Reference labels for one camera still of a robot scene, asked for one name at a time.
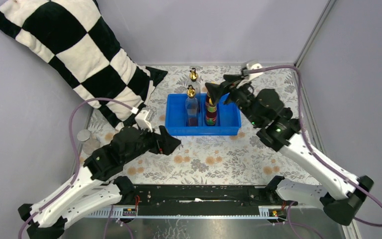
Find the silver-lid glass shaker jar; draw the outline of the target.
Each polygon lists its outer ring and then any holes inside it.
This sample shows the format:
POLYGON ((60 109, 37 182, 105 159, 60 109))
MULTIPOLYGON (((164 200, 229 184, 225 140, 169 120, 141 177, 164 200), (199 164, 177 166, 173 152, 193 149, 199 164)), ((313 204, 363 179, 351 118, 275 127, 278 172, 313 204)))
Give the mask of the silver-lid glass shaker jar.
POLYGON ((95 150, 100 148, 100 141, 96 138, 89 138, 83 142, 82 150, 85 154, 91 155, 95 150))

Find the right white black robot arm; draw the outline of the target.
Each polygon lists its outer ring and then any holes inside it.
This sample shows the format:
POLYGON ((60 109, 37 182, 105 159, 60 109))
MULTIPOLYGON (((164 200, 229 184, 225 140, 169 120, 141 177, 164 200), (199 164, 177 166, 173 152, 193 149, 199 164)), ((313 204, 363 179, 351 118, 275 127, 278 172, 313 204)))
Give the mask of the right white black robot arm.
POLYGON ((250 83, 239 86, 242 77, 225 75, 221 84, 206 83, 214 103, 234 103, 258 129, 257 137, 270 149, 293 160, 313 176, 319 185, 297 183, 276 176, 267 186, 268 203, 278 205, 283 200, 305 203, 322 209, 334 222, 348 226, 366 200, 374 181, 340 167, 321 151, 304 141, 299 120, 293 118, 274 89, 262 89, 253 94, 250 83))

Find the clear gold-cap bottle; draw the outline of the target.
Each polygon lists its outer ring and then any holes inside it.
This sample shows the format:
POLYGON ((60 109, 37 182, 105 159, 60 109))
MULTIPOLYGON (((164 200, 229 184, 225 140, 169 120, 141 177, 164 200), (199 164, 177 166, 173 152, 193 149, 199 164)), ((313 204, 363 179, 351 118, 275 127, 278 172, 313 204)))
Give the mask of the clear gold-cap bottle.
POLYGON ((187 113, 187 126, 198 126, 198 100, 192 85, 187 88, 187 99, 185 101, 187 113))
POLYGON ((192 85, 192 87, 195 89, 195 98, 197 99, 197 103, 198 103, 197 112, 200 113, 201 112, 200 78, 198 73, 196 72, 195 67, 190 69, 188 85, 192 85))

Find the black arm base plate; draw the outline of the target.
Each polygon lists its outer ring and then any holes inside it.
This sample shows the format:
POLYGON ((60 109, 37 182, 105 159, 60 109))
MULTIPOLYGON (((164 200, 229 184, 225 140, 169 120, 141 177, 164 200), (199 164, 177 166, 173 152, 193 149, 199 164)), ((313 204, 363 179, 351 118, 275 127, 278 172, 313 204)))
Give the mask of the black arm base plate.
POLYGON ((264 186, 137 184, 116 206, 132 206, 139 216, 249 217, 260 215, 260 208, 282 211, 289 204, 264 186))

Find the yellow-cap sauce bottle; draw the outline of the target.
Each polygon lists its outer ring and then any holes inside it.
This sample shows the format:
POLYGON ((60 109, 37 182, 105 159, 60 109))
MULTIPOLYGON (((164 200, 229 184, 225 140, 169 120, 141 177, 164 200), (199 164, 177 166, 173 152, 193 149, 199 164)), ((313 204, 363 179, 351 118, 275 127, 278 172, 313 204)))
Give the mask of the yellow-cap sauce bottle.
POLYGON ((217 122, 217 105, 208 104, 206 106, 205 123, 208 126, 215 126, 217 122))
POLYGON ((211 97, 209 96, 209 93, 207 93, 206 97, 205 97, 205 106, 206 106, 206 110, 208 112, 213 112, 214 107, 216 106, 216 105, 212 104, 211 97))

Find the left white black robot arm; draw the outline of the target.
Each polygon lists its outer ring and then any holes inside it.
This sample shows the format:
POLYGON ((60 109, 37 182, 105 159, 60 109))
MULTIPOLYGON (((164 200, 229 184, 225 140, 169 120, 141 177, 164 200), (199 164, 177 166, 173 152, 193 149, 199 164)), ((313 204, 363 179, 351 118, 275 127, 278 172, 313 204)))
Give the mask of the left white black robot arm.
POLYGON ((130 204, 136 197, 133 183, 119 176, 100 191, 87 195, 114 175, 124 165, 150 152, 170 155, 181 144, 164 126, 159 133, 151 129, 124 127, 111 142, 95 150, 74 175, 47 198, 18 208, 24 227, 31 239, 58 239, 79 219, 103 207, 130 204))

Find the blue plastic divided bin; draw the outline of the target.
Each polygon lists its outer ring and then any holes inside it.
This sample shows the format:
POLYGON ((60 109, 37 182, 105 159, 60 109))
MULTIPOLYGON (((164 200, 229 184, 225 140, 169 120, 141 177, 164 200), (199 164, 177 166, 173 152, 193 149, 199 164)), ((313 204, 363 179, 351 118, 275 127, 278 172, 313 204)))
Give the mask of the blue plastic divided bin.
POLYGON ((241 128, 240 111, 234 103, 228 105, 224 101, 228 95, 224 95, 217 104, 217 121, 214 126, 205 123, 205 98, 206 93, 202 93, 201 113, 199 114, 198 125, 187 125, 187 113, 185 107, 186 94, 169 94, 167 96, 165 127, 173 136, 199 136, 199 135, 237 135, 241 128))

